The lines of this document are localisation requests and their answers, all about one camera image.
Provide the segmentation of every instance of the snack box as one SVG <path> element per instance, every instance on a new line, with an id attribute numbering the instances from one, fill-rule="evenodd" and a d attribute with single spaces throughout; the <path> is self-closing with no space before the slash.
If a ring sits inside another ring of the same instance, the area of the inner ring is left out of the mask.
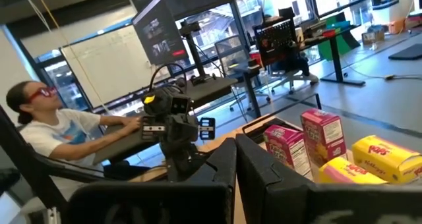
<path id="1" fill-rule="evenodd" d="M 422 155 L 375 135 L 352 146 L 356 165 L 392 184 L 413 182 L 422 175 Z"/>
<path id="2" fill-rule="evenodd" d="M 318 170 L 320 183 L 386 184 L 387 182 L 342 157 L 336 157 Z"/>
<path id="3" fill-rule="evenodd" d="M 319 109 L 309 109 L 302 114 L 301 121 L 308 156 L 315 165 L 321 167 L 338 156 L 347 159 L 339 116 Z"/>
<path id="4" fill-rule="evenodd" d="M 311 170 L 303 133 L 272 125 L 264 132 L 265 146 L 275 158 L 301 175 Z"/>

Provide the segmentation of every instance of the gray floor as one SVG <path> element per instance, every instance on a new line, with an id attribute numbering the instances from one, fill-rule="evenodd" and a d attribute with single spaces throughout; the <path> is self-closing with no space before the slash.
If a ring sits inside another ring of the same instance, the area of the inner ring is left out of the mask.
<path id="1" fill-rule="evenodd" d="M 422 34 L 410 36 L 402 34 L 378 43 L 377 48 L 361 46 L 342 57 L 342 66 L 346 68 L 348 78 L 365 80 L 362 88 L 320 82 L 315 86 L 296 82 L 296 92 L 292 96 L 281 98 L 287 94 L 287 88 L 276 88 L 272 94 L 273 104 L 267 105 L 264 98 L 259 98 L 261 113 L 271 113 L 283 106 L 293 103 L 295 99 L 303 98 L 312 93 L 319 93 L 323 109 L 340 115 L 344 128 L 347 146 L 350 147 L 359 139 L 376 134 L 402 146 L 422 152 L 422 116 L 419 105 L 422 104 L 422 81 L 420 80 L 393 80 L 386 82 L 383 79 L 368 78 L 354 70 L 371 76 L 386 76 L 389 74 L 422 74 L 422 61 L 391 61 L 388 56 L 405 49 L 415 43 L 422 42 Z M 332 62 L 321 61 L 311 66 L 311 72 L 323 77 L 334 72 Z M 315 104 L 310 99 L 306 104 L 299 104 L 288 109 L 278 116 L 300 125 L 300 114 Z M 217 136 L 225 134 L 243 124 L 238 106 L 230 112 L 228 104 L 208 112 L 205 117 L 215 117 L 217 120 Z M 158 146 L 143 151 L 129 159 L 138 165 L 159 165 L 163 155 Z"/>

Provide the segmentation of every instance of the yellow box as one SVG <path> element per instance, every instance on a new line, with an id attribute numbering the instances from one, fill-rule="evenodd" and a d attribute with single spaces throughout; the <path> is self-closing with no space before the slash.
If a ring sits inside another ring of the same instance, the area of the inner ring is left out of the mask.
<path id="1" fill-rule="evenodd" d="M 321 183 L 332 184 L 386 184 L 386 181 L 342 157 L 336 157 L 323 165 L 319 169 L 318 178 Z"/>
<path id="2" fill-rule="evenodd" d="M 375 135 L 352 146 L 356 165 L 392 184 L 414 181 L 422 175 L 422 155 Z"/>

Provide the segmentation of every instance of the person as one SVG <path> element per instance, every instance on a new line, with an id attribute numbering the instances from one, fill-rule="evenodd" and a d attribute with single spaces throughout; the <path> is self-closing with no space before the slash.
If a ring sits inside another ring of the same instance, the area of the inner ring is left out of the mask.
<path id="1" fill-rule="evenodd" d="M 279 16 L 264 15 L 266 22 L 271 22 L 279 18 Z M 300 55 L 292 53 L 287 59 L 272 63 L 270 67 L 272 71 L 291 71 L 299 69 L 302 71 L 302 75 L 305 79 L 310 80 L 312 83 L 317 83 L 319 81 L 319 78 L 309 71 L 308 59 L 303 52 L 301 52 Z"/>
<path id="2" fill-rule="evenodd" d="M 129 165 L 102 167 L 101 164 L 93 164 L 98 150 L 137 131 L 140 128 L 139 118 L 101 116 L 60 109 L 62 104 L 56 89 L 34 81 L 14 85 L 6 95 L 6 102 L 19 114 L 18 122 L 24 125 L 20 133 L 35 152 L 89 170 L 65 165 L 68 169 L 122 180 L 129 180 L 147 169 Z M 99 139 L 90 139 L 91 130 L 99 125 L 123 125 L 123 128 Z M 60 177 L 52 179 L 61 191 L 74 190 L 82 185 Z"/>

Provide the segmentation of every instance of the screen display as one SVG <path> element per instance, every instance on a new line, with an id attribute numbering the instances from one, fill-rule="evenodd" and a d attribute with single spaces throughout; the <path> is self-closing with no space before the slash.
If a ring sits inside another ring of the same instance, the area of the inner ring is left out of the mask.
<path id="1" fill-rule="evenodd" d="M 164 0 L 152 0 L 132 19 L 136 34 L 152 64 L 188 57 L 173 15 Z"/>

